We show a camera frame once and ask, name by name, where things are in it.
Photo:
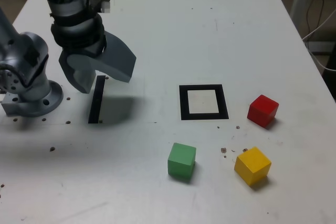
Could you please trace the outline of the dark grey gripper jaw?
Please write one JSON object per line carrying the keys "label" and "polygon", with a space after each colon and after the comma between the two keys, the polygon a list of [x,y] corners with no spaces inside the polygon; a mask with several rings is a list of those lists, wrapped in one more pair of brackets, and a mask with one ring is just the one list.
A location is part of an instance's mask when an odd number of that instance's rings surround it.
{"label": "dark grey gripper jaw", "polygon": [[60,66],[68,82],[81,93],[90,93],[96,77],[95,71],[92,69],[75,69],[71,67],[67,62],[69,57],[69,55],[61,55],[59,57]]}

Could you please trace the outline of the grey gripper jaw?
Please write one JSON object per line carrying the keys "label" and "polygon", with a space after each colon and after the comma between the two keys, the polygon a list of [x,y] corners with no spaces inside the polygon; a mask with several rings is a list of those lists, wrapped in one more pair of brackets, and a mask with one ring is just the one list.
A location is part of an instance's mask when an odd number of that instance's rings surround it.
{"label": "grey gripper jaw", "polygon": [[95,76],[102,72],[121,82],[130,82],[136,62],[136,56],[117,36],[105,32],[106,44],[98,56],[72,54],[67,64],[85,75]]}

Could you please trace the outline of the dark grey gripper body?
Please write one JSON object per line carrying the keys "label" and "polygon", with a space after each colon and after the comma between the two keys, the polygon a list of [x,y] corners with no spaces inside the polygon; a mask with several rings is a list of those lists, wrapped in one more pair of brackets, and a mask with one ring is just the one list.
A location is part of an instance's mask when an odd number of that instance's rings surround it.
{"label": "dark grey gripper body", "polygon": [[59,57],[59,61],[67,61],[67,58],[74,58],[77,61],[87,58],[96,58],[102,54],[106,46],[105,40],[98,40],[96,43],[79,48],[64,48]]}

